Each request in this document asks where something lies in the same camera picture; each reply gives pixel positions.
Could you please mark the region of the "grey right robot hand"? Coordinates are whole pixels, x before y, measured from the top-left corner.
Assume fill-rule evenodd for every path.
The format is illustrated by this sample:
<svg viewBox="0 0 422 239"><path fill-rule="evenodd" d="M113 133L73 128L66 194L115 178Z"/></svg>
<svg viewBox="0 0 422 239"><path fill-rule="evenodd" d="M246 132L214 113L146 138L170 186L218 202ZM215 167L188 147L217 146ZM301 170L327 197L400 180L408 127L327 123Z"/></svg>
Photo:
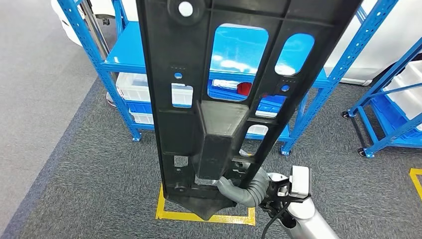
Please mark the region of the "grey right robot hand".
<svg viewBox="0 0 422 239"><path fill-rule="evenodd" d="M220 179L215 182L215 185L217 186L220 193L228 199L248 208L253 208L256 207L255 196L253 194L253 183L254 178L251 180L249 185L243 189L234 186L230 180L228 180L224 176L221 176Z"/></svg>

